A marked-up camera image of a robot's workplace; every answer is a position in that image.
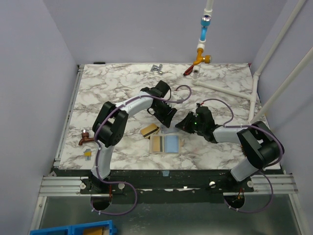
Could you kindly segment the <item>silver VIP card stack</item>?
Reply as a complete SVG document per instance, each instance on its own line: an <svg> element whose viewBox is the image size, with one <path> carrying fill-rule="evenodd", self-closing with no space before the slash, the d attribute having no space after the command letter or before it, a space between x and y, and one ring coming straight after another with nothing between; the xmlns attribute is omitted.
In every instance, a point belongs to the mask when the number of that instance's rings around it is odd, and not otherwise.
<svg viewBox="0 0 313 235"><path fill-rule="evenodd" d="M169 128L161 125L160 130L162 134L171 134L171 133L177 133L179 130L176 127L170 126Z"/></svg>

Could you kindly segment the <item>gold card stack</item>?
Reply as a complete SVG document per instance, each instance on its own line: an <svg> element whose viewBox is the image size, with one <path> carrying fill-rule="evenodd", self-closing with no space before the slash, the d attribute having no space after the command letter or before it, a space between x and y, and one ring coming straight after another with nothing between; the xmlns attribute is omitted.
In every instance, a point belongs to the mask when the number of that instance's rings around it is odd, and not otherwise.
<svg viewBox="0 0 313 235"><path fill-rule="evenodd" d="M140 133L143 136L143 138L149 139L151 135L157 134L159 131L160 127L153 123L140 130Z"/></svg>

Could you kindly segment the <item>single gold card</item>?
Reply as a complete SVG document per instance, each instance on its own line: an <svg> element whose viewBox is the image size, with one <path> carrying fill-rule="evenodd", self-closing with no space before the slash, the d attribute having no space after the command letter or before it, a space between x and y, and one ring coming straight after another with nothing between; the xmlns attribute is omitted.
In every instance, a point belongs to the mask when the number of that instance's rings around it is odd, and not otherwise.
<svg viewBox="0 0 313 235"><path fill-rule="evenodd" d="M151 150L153 153L164 152L164 136L152 136L151 141Z"/></svg>

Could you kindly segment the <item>beige card holder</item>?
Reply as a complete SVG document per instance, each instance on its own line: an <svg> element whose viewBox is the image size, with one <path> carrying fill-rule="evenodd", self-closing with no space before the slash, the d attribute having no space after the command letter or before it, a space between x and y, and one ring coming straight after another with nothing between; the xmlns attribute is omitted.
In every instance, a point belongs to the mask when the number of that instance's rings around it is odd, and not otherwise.
<svg viewBox="0 0 313 235"><path fill-rule="evenodd" d="M153 153L151 150L151 137L152 136L164 136L164 152L163 153ZM184 145L184 141L180 138L179 135L151 135L150 136L150 153L152 154L179 154L181 152L181 148Z"/></svg>

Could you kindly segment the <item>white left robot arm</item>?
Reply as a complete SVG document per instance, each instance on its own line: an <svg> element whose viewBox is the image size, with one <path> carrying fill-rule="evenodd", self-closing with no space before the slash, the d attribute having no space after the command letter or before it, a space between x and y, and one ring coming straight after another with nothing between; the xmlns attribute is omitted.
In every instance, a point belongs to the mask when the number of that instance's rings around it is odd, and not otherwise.
<svg viewBox="0 0 313 235"><path fill-rule="evenodd" d="M104 193L108 189L109 182L105 178L110 174L113 150L124 135L128 118L142 110L152 109L157 120L165 127L170 127L177 112L164 99L170 90L167 83L159 81L155 87L141 89L133 98L116 104L109 101L103 104L92 127L98 151L91 170L95 176L91 187L97 193Z"/></svg>

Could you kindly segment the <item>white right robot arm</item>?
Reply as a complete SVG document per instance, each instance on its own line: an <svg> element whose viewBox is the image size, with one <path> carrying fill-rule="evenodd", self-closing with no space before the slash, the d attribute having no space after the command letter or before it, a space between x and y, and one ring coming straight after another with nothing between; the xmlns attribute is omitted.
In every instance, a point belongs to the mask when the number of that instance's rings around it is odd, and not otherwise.
<svg viewBox="0 0 313 235"><path fill-rule="evenodd" d="M222 126L215 123L211 111L199 106L189 112L176 128L189 134L196 133L211 143L239 144L244 160L233 167L225 177L225 187L235 192L243 186L243 180L280 159L285 150L281 142L262 122L252 125Z"/></svg>

